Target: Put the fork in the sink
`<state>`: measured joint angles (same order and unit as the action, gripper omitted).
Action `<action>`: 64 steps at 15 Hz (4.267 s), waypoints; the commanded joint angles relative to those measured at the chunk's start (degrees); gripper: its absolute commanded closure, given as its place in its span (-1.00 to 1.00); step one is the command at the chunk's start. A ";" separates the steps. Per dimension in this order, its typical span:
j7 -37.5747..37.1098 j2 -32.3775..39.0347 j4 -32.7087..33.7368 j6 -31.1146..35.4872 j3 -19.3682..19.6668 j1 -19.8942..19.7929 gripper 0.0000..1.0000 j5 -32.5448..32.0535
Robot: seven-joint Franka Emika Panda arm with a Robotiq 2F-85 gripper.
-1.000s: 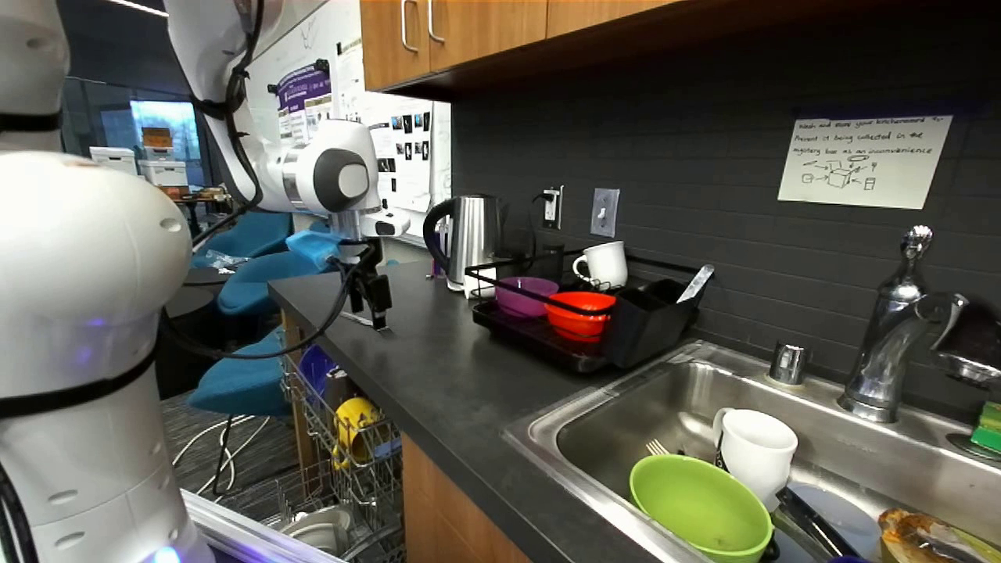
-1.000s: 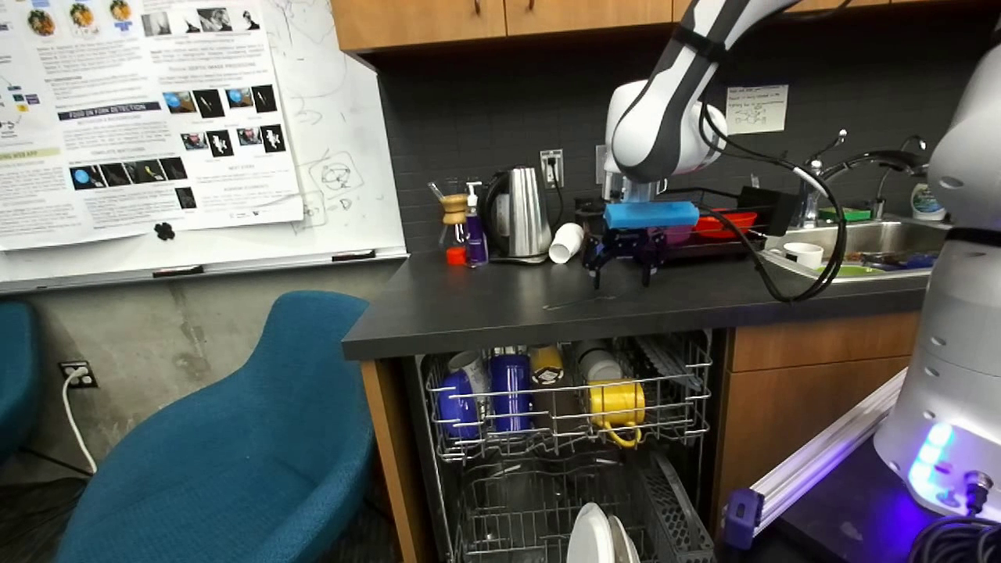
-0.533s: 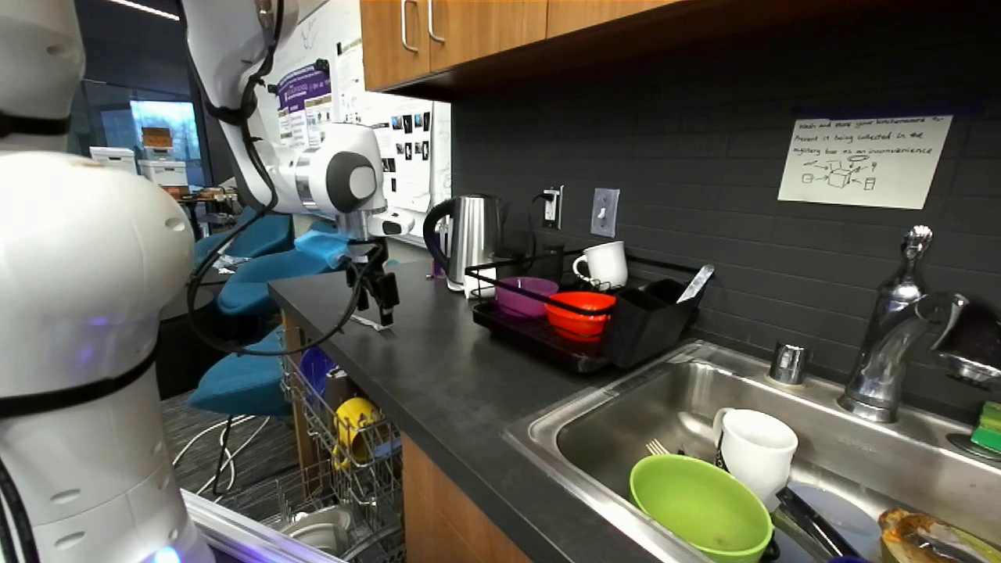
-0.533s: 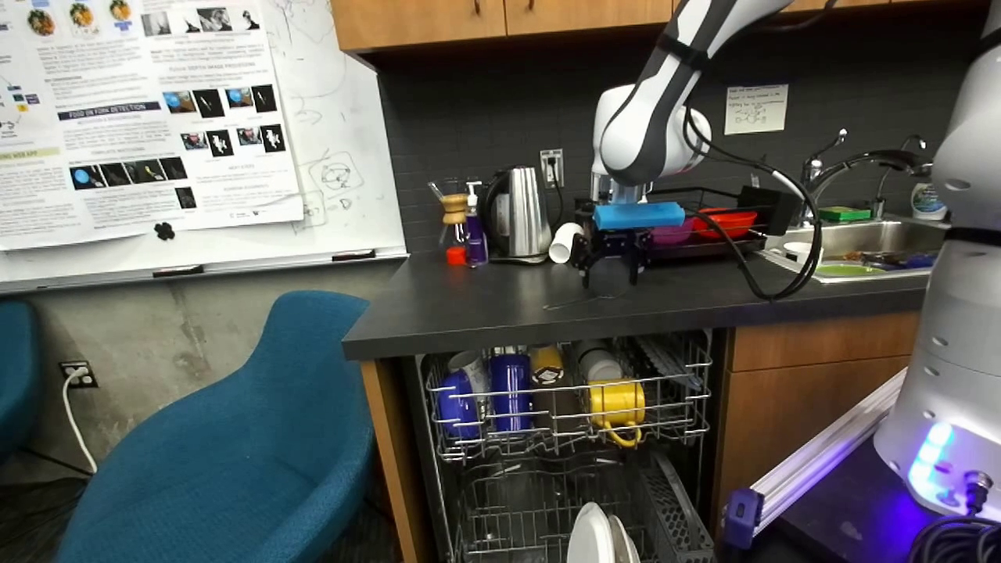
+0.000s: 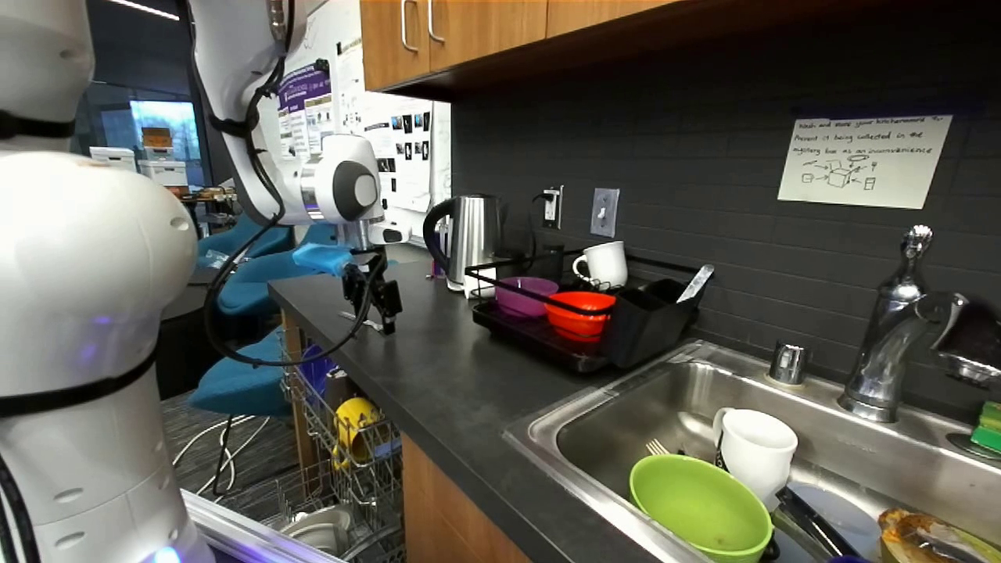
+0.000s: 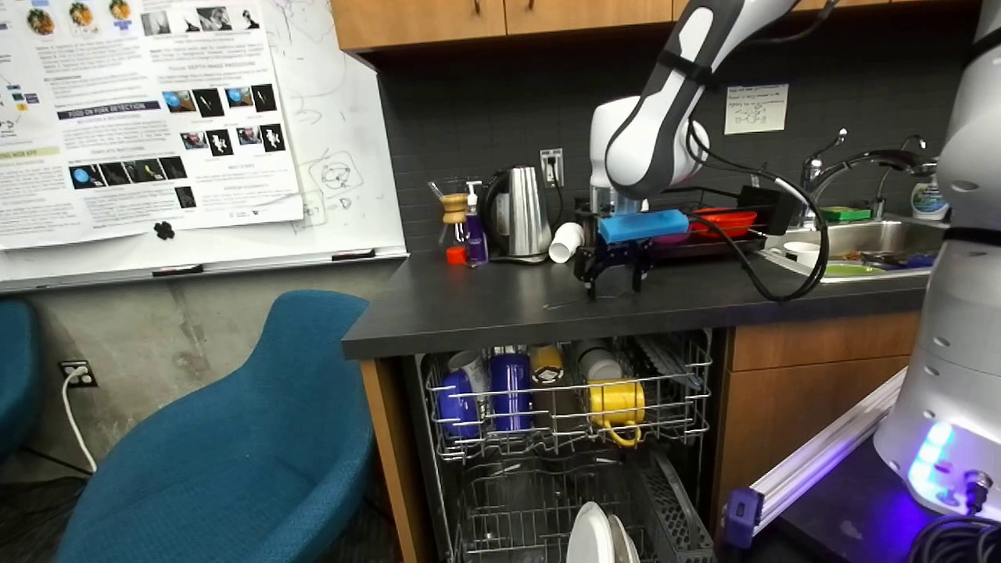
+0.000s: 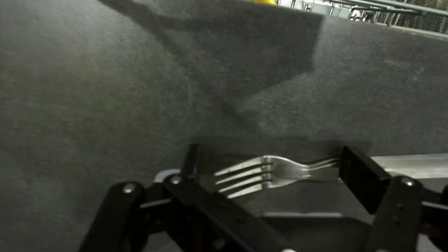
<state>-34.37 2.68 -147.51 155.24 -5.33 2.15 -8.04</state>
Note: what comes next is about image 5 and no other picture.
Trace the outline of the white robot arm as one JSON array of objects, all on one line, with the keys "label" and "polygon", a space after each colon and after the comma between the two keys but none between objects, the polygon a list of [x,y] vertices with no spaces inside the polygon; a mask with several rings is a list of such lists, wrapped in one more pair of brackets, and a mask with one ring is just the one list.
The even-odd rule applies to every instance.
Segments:
[{"label": "white robot arm", "polygon": [[[187,0],[193,69],[264,224],[353,224],[383,248],[365,138],[280,151],[292,56],[327,0]],[[88,0],[0,0],[2,563],[215,563],[162,441],[162,310],[196,265],[193,216],[152,178],[72,151],[94,82]]]}]

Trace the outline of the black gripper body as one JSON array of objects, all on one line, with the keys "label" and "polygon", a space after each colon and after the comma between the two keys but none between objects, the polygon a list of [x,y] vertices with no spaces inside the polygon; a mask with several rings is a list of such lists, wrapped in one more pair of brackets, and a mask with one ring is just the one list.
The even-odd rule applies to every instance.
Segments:
[{"label": "black gripper body", "polygon": [[400,286],[389,279],[389,249],[383,245],[350,254],[350,262],[342,270],[342,291],[359,324],[383,333],[393,331],[405,302]]}]

